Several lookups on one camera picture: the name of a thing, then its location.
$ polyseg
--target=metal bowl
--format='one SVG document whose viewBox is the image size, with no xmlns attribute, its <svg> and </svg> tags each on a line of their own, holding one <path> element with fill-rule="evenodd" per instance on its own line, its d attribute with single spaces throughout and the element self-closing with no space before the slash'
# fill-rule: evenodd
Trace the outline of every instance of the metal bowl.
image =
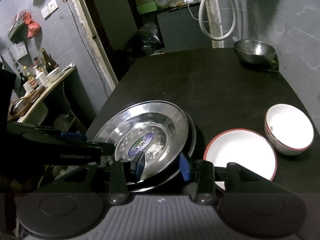
<svg viewBox="0 0 320 240">
<path fill-rule="evenodd" d="M 142 182 L 164 170 L 181 152 L 187 137 L 188 119 L 179 107 L 165 101 L 148 101 L 116 114 L 94 141 L 113 143 L 116 161 L 131 161 L 144 151 Z"/>
<path fill-rule="evenodd" d="M 240 60 L 250 64 L 269 64 L 276 55 L 274 47 L 255 40 L 236 41 L 234 51 Z"/>
</svg>

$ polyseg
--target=black tablecloth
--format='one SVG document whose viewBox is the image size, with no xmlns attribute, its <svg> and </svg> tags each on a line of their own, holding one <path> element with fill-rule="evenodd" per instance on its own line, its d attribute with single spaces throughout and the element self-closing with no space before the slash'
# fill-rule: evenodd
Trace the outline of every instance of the black tablecloth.
<svg viewBox="0 0 320 240">
<path fill-rule="evenodd" d="M 233 49 L 200 49 L 139 59 L 117 85 L 90 126 L 87 136 L 119 111 L 147 100 L 165 100 L 187 111 L 197 128 L 195 158 L 219 133 L 247 128 L 265 136 L 264 115 L 287 103 L 307 113 L 280 73 L 242 67 Z M 320 137 L 297 156 L 277 154 L 274 182 L 293 192 L 320 192 Z"/>
</svg>

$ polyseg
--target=white container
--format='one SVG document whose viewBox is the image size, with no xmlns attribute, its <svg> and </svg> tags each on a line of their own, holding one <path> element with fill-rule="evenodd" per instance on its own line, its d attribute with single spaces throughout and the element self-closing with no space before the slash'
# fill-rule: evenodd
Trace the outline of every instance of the white container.
<svg viewBox="0 0 320 240">
<path fill-rule="evenodd" d="M 39 86 L 44 86 L 45 84 L 47 84 L 48 79 L 45 76 L 45 74 L 38 70 L 36 67 L 34 67 L 34 70 L 36 70 L 36 82 L 38 83 Z"/>
<path fill-rule="evenodd" d="M 31 87 L 29 81 L 23 84 L 23 88 L 28 93 L 31 93 L 33 91 L 33 88 Z"/>
<path fill-rule="evenodd" d="M 48 75 L 47 79 L 51 83 L 55 82 L 60 76 L 62 75 L 60 67 L 55 68 L 52 70 Z"/>
<path fill-rule="evenodd" d="M 265 132 L 273 147 L 286 155 L 297 155 L 310 147 L 314 138 L 309 118 L 298 108 L 278 104 L 265 116 Z"/>
</svg>

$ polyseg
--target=white bowl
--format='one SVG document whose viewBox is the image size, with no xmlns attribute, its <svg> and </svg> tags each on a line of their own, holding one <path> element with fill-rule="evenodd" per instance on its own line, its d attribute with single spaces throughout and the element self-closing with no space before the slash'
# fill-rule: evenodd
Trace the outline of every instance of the white bowl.
<svg viewBox="0 0 320 240">
<path fill-rule="evenodd" d="M 310 147 L 314 138 L 312 123 L 298 108 L 278 104 L 265 115 L 264 129 L 274 148 L 286 155 L 297 155 Z"/>
<path fill-rule="evenodd" d="M 216 167 L 235 162 L 269 180 L 274 178 L 277 168 L 271 144 L 259 133 L 247 129 L 233 129 L 217 135 L 205 149 L 203 159 Z M 216 185 L 225 190 L 224 182 L 216 182 Z"/>
<path fill-rule="evenodd" d="M 60 67 L 55 68 L 52 70 L 48 75 L 47 79 L 50 83 L 55 82 L 60 76 L 62 75 Z"/>
</svg>

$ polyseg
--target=gray platform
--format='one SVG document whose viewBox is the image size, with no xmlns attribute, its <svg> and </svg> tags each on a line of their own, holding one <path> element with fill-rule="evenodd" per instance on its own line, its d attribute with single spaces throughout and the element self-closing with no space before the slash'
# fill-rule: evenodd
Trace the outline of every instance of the gray platform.
<svg viewBox="0 0 320 240">
<path fill-rule="evenodd" d="M 212 206 L 198 205 L 184 196 L 136 196 L 110 208 L 91 231 L 74 240 L 254 240 L 229 228 Z M 37 240 L 27 236 L 24 240 Z M 282 240 L 301 240 L 292 235 Z"/>
</svg>

